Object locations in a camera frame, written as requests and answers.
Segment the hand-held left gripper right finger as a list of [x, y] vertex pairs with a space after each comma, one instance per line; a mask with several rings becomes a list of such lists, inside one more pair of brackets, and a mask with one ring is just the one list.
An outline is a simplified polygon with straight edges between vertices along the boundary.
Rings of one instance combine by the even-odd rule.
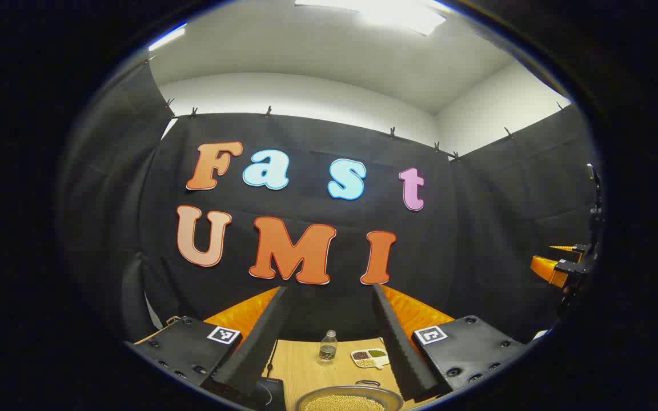
[[504, 369], [527, 346], [478, 316], [452, 319], [383, 284], [372, 286], [374, 314], [404, 400], [423, 401]]

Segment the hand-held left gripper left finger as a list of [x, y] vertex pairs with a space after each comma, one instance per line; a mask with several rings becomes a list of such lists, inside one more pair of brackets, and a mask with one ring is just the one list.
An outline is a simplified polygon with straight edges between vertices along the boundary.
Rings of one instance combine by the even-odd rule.
[[292, 304], [274, 287], [212, 316], [183, 316], [129, 348], [159, 371], [222, 402], [252, 408], [251, 399]]

